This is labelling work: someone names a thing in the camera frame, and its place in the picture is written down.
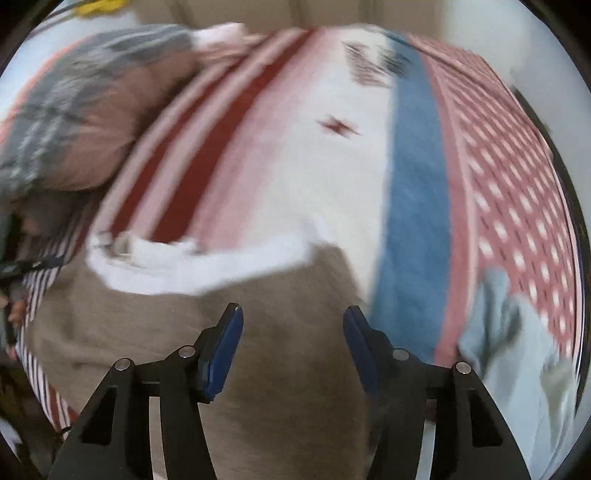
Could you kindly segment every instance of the towel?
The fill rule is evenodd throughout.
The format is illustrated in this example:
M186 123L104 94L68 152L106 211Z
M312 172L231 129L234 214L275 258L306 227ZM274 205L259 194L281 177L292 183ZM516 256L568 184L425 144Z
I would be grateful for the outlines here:
M342 252L314 247L309 264L197 296L109 289L86 251L47 290L27 346L80 411L111 365L165 358L214 325L230 301L244 330L222 393L200 414L218 478L356 479L365 469L363 390L342 330L358 302ZM157 419L151 405L151 420ZM158 421L151 426L159 436ZM156 473L165 475L160 445Z
M571 360L559 357L552 336L522 295L508 296L505 271L485 272L459 350L488 389L528 466L545 478L570 438L576 402Z

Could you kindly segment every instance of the red and white striped fabric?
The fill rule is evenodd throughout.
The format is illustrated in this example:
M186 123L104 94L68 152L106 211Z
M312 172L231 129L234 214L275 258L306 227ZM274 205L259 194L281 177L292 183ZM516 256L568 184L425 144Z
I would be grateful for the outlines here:
M90 222L96 212L98 200L98 195L91 196L86 206L75 212L69 224L54 238L26 238L20 255L23 258L36 258L45 255L64 256L68 262L83 244ZM29 292L29 302L17 343L17 354L31 388L41 404L43 412L56 430L69 427L77 418L77 414L47 381L41 365L28 352L25 341L27 327L35 318L43 294L53 284L59 271L59 268L52 268L25 275L23 283Z

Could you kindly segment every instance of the pillow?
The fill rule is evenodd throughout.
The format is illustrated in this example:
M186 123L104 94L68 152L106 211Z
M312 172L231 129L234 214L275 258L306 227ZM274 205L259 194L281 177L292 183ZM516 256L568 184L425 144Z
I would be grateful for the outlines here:
M66 50L6 120L0 200L108 181L197 72L193 41L181 26L148 25L96 34Z

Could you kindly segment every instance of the light blue cloth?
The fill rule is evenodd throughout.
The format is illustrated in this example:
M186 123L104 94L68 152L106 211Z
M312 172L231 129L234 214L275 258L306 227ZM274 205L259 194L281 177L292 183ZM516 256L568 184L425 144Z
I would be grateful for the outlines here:
M552 473L546 470L570 437L576 377L572 361L558 357L528 299L508 297L508 290L505 271L487 270L458 347L495 400L537 480Z

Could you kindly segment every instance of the striped blanket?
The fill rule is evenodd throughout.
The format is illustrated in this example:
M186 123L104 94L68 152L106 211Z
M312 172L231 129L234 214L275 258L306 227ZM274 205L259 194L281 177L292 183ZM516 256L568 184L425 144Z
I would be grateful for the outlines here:
M451 364L479 272L494 264L579 361L579 260L545 142L480 57L411 35L284 30L212 64L137 144L90 231L188 236L208 252L316 219L394 345ZM73 229L41 250L70 248ZM19 354L62 426L73 412L22 341L55 275L27 280Z

